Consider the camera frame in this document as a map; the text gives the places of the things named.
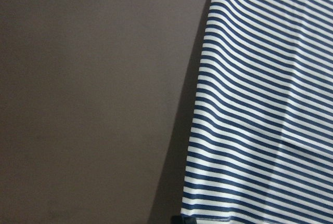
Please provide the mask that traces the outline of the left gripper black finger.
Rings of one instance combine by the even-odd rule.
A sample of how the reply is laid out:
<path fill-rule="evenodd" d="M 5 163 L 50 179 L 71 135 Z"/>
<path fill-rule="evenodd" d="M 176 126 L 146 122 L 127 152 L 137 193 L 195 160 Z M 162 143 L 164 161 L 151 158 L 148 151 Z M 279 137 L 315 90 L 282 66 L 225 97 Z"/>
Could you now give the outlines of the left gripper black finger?
<path fill-rule="evenodd" d="M 176 215 L 171 217 L 171 224 L 197 224 L 195 217 Z"/>

